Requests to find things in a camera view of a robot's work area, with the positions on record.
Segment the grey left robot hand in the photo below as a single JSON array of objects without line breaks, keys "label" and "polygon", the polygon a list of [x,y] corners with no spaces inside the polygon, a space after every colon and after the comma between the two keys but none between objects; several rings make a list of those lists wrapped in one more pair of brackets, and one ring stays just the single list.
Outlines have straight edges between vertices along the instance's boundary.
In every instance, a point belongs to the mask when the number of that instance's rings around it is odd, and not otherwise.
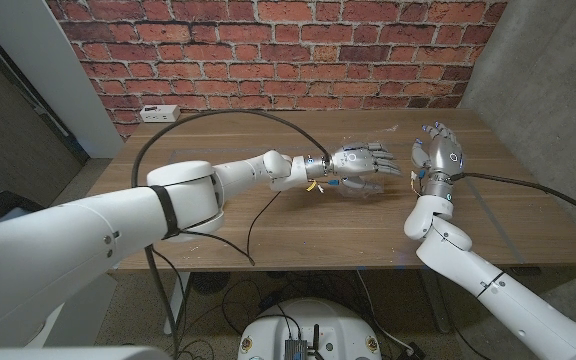
[{"label": "grey left robot hand", "polygon": [[383,186],[363,179],[364,175],[400,176],[395,157],[379,142],[358,142],[342,146],[330,157],[328,170],[341,178],[341,184],[354,190],[382,192]]}]

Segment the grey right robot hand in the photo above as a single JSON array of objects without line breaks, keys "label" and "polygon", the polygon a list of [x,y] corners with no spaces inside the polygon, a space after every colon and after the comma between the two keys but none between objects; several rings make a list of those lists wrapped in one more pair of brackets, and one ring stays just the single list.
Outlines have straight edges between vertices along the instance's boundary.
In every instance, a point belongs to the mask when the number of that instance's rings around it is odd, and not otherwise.
[{"label": "grey right robot hand", "polygon": [[411,160],[417,168],[425,170],[426,184],[422,195],[432,195],[452,200],[452,178],[463,172],[464,155],[461,144],[454,132],[443,123],[423,125],[430,141],[428,150],[424,150],[419,139],[416,139],[411,153]]}]

